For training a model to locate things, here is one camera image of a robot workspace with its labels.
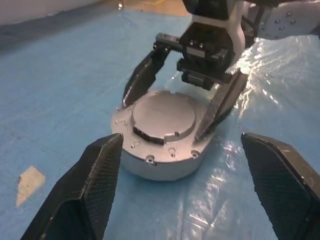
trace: wrinkled plastic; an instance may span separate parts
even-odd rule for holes
[[[241,132],[292,145],[320,173],[319,50],[316,36],[258,39],[237,64],[249,74],[246,89],[217,127],[198,171],[154,182],[120,169],[104,239],[276,240],[254,191]],[[166,64],[174,65],[174,58]],[[204,102],[213,94],[178,75],[153,87],[189,92]]]

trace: white wall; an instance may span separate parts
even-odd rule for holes
[[[40,18],[99,0],[0,0],[0,25]]]

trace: floor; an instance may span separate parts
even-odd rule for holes
[[[155,35],[179,36],[190,22],[183,9],[155,14],[127,3],[0,27],[1,239],[19,239],[85,147],[111,133],[125,83]],[[313,36],[258,39],[238,63],[249,83],[199,170],[160,183],[121,168],[104,239],[277,239],[240,135],[249,129],[289,143],[320,173],[319,49]],[[153,88],[206,95],[175,77],[179,57],[170,54]]]

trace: plastic sheet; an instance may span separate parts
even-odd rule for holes
[[[291,144],[320,173],[319,49],[315,36],[258,39],[237,64],[249,74],[246,89],[216,129],[198,171],[179,181],[154,182],[120,169],[104,239],[276,240],[254,192],[240,136],[253,131]],[[174,64],[172,59],[166,64]],[[211,97],[178,75],[154,88]]]

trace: beige floor patch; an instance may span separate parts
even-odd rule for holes
[[[44,176],[34,166],[30,166],[24,173],[19,177],[18,181],[18,193],[16,196],[16,207],[23,204],[32,193],[40,188],[46,181]]]

